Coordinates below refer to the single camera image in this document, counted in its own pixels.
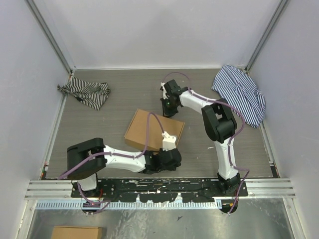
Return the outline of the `brown cardboard box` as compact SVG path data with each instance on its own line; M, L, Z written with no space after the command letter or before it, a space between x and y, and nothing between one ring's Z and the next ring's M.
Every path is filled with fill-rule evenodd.
M162 148L161 134L163 130L176 136L176 143L179 143L185 125L184 122L160 115L148 116L148 114L149 112L141 109L136 111L124 136L126 145L142 151L148 137L147 150L159 150Z

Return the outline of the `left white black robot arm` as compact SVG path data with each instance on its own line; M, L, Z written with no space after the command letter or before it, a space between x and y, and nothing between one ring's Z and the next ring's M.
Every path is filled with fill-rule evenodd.
M129 152L104 144L94 138L67 148L67 171L60 178L76 180L84 194L93 198L100 192L97 172L104 168L121 169L133 173L154 174L175 171L181 166L181 154L173 140L164 139L163 148Z

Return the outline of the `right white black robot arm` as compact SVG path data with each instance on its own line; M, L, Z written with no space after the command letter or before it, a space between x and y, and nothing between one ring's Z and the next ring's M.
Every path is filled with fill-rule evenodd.
M202 115L207 136L214 142L218 158L218 186L220 193L231 196L240 185L236 168L232 139L237 122L225 99L210 99L188 87L181 88L175 80L161 83L162 114L170 118L178 113L178 107L188 107Z

